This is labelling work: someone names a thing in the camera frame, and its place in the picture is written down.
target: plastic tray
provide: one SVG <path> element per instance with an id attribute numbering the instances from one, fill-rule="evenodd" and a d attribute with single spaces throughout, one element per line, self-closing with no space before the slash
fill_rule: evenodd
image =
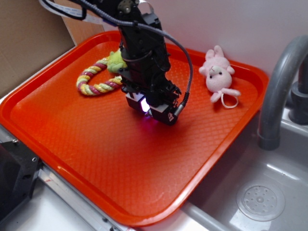
<path id="1" fill-rule="evenodd" d="M 232 62 L 232 88 L 242 96 L 234 109 L 210 102 L 198 68 L 205 54 L 189 51 L 194 64 L 191 96 L 173 126 L 130 108 L 121 90 L 81 95 L 79 74 L 116 51 L 118 32 L 98 34 L 10 94 L 0 122 L 42 160 L 116 221 L 156 223 L 174 213 L 259 110 L 267 76 Z M 189 69 L 173 45 L 167 78 L 183 91 Z M 113 77 L 103 71 L 89 84 Z"/>

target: sink basin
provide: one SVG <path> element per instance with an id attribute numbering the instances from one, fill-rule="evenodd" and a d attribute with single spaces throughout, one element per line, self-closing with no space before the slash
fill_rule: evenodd
<path id="1" fill-rule="evenodd" d="M 225 227 L 218 230 L 306 231 L 308 128 L 282 120 L 280 147 L 264 151 L 257 146 L 257 125 L 258 115 L 189 202 Z"/>

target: cable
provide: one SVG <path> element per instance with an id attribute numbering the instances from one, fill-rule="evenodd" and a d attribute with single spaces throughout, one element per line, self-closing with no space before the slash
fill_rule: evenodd
<path id="1" fill-rule="evenodd" d="M 188 79 L 188 83 L 187 83 L 187 89 L 184 95 L 184 99 L 183 102 L 181 103 L 183 106 L 186 105 L 188 98 L 189 98 L 189 94 L 190 94 L 190 88 L 191 88 L 191 84 L 193 81 L 193 63 L 192 60 L 187 52 L 187 50 L 178 42 L 176 41 L 170 34 L 168 34 L 165 31 L 162 31 L 160 29 L 151 27 L 149 25 L 145 25 L 145 24 L 141 24 L 141 23 L 133 23 L 133 22 L 126 22 L 126 21 L 121 21 L 118 20 L 110 15 L 108 15 L 107 13 L 105 13 L 104 11 L 102 11 L 101 9 L 99 9 L 96 5 L 93 5 L 89 2 L 87 2 L 86 0 L 78 0 L 79 2 L 82 2 L 84 4 L 84 6 L 87 6 L 91 11 L 93 11 L 94 13 L 96 13 L 98 16 L 102 17 L 103 19 L 116 24 L 118 26 L 130 26 L 130 27 L 136 27 L 136 28 L 140 28 L 140 29 L 145 29 L 145 30 L 149 30 L 152 31 L 154 33 L 157 33 L 165 38 L 167 38 L 168 40 L 170 40 L 171 42 L 173 42 L 175 45 L 177 45 L 185 54 L 187 61 L 188 61 L 188 65 L 189 65 L 189 69 L 190 69 L 190 74 L 189 74 L 189 79 Z"/>
<path id="2" fill-rule="evenodd" d="M 51 5 L 51 4 L 49 4 L 49 2 L 46 1 L 46 0 L 42 0 L 42 2 L 45 3 L 51 9 L 53 9 L 54 11 L 57 11 L 57 12 L 65 15 L 65 16 L 73 18 L 73 19 L 84 20 L 86 18 L 86 16 L 87 16 L 87 9 L 86 8 L 82 8 L 82 16 L 78 17 L 78 16 L 75 16 L 75 15 L 69 14 L 69 13 L 67 13 L 67 12 L 65 12 L 65 11 L 63 11 L 63 10 L 61 10 L 61 9 Z"/>

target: pink plush bunny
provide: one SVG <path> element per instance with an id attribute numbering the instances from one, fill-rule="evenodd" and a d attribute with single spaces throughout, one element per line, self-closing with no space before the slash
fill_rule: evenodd
<path id="1" fill-rule="evenodd" d="M 213 93 L 211 102 L 215 103 L 221 98 L 222 104 L 226 108 L 234 108 L 238 104 L 237 96 L 241 93 L 238 90 L 230 89 L 232 83 L 231 75 L 235 73 L 230 66 L 230 62 L 225 58 L 222 48 L 217 45 L 214 50 L 209 50 L 205 55 L 205 62 L 199 68 L 200 74 L 206 78 L 206 86 Z M 237 100 L 236 105 L 226 106 L 223 101 L 223 95 L 234 96 Z"/>

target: led light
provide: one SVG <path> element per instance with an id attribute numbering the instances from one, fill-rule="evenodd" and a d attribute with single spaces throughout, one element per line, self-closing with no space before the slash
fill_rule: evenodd
<path id="1" fill-rule="evenodd" d="M 140 105 L 141 105 L 141 108 L 142 108 L 142 110 L 144 112 L 148 112 L 148 110 L 150 109 L 150 106 L 146 102 L 146 98 L 145 97 L 143 98 L 143 100 L 141 100 Z"/>

